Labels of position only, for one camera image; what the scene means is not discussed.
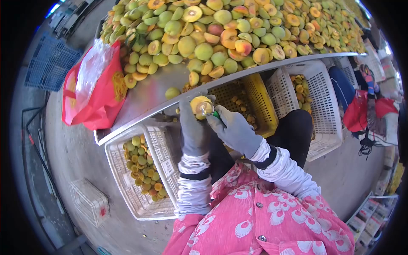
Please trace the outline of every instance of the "green tool handle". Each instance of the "green tool handle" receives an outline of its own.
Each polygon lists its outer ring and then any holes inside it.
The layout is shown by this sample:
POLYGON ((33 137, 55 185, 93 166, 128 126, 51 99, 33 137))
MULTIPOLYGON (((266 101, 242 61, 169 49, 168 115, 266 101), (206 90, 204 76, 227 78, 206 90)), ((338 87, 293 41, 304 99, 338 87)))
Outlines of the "green tool handle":
POLYGON ((213 115, 221 120, 220 114, 217 111, 214 111, 213 115))

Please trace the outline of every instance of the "concrete floor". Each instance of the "concrete floor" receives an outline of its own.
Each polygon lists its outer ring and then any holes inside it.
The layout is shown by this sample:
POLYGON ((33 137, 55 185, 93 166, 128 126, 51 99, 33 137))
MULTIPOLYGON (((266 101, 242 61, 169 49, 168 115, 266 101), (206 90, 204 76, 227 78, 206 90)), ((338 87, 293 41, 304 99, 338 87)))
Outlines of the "concrete floor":
MULTIPOLYGON (((105 0, 88 15, 69 40, 85 47, 97 22, 114 5, 105 0)), ((82 125, 68 127, 61 121, 62 92, 52 93, 46 114, 46 139, 51 169, 62 199, 75 225, 94 247, 102 246, 112 254, 160 254, 173 231, 173 220, 135 220, 127 208, 112 176, 104 147, 95 144, 93 133, 82 125), (107 195, 111 217, 95 228, 77 213, 69 192, 69 182, 87 178, 107 195)), ((343 145, 313 162, 305 171, 322 187, 322 194, 340 219, 347 218, 362 202, 378 179, 384 150, 373 148, 368 160, 359 157, 359 141, 348 136, 343 145)))

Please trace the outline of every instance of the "white plastic bag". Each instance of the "white plastic bag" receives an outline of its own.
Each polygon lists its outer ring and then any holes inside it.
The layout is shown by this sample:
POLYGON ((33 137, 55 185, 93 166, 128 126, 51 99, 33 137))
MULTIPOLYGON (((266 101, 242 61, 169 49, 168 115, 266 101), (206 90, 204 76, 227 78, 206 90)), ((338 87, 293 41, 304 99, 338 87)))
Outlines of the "white plastic bag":
POLYGON ((109 44, 104 44, 101 39, 94 40, 93 47, 84 56, 78 71, 78 82, 75 88, 77 111, 88 104, 97 80, 109 65, 116 50, 109 44))

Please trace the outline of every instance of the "blue plastic pallet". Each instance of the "blue plastic pallet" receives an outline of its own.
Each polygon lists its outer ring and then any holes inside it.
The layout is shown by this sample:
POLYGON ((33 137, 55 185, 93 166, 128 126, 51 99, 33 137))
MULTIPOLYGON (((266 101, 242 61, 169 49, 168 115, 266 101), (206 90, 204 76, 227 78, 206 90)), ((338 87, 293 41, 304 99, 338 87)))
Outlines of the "blue plastic pallet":
POLYGON ((45 33, 41 37, 28 66, 25 86, 48 91, 59 91, 68 71, 82 56, 82 50, 74 50, 45 33))

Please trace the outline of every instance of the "black pants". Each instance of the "black pants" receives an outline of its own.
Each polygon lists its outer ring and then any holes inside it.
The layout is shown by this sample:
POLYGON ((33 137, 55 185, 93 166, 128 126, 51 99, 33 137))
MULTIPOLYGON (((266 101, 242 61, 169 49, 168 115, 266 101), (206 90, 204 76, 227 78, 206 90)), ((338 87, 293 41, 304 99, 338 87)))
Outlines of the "black pants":
MULTIPOLYGON (((307 111, 294 110, 279 120, 273 136, 266 139, 267 143, 287 149, 290 158, 304 167, 312 138, 312 118, 307 111)), ((210 142, 211 183, 218 181, 235 164, 227 149, 212 131, 210 142)))

